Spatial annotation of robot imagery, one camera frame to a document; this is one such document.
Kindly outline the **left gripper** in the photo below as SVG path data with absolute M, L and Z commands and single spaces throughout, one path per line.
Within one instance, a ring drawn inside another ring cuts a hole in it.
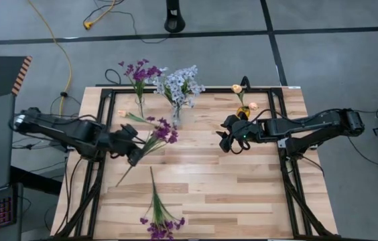
M 142 144 L 146 142 L 137 136 L 138 132 L 130 124 L 121 125 L 121 128 L 121 130 L 109 134 L 110 158 L 126 156 L 130 166 L 135 167 L 143 157 L 142 149 L 145 148 L 145 145 Z

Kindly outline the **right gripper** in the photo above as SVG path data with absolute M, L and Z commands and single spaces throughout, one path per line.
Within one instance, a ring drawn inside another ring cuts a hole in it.
M 226 128 L 228 132 L 217 131 L 221 137 L 219 147 L 228 153 L 242 153 L 251 148 L 249 141 L 257 141 L 259 137 L 259 127 L 253 122 L 248 121 L 245 114 L 243 118 L 237 115 L 229 115 L 225 121 L 220 124 L 221 127 Z M 240 146 L 239 151 L 233 150 L 233 142 L 236 141 Z

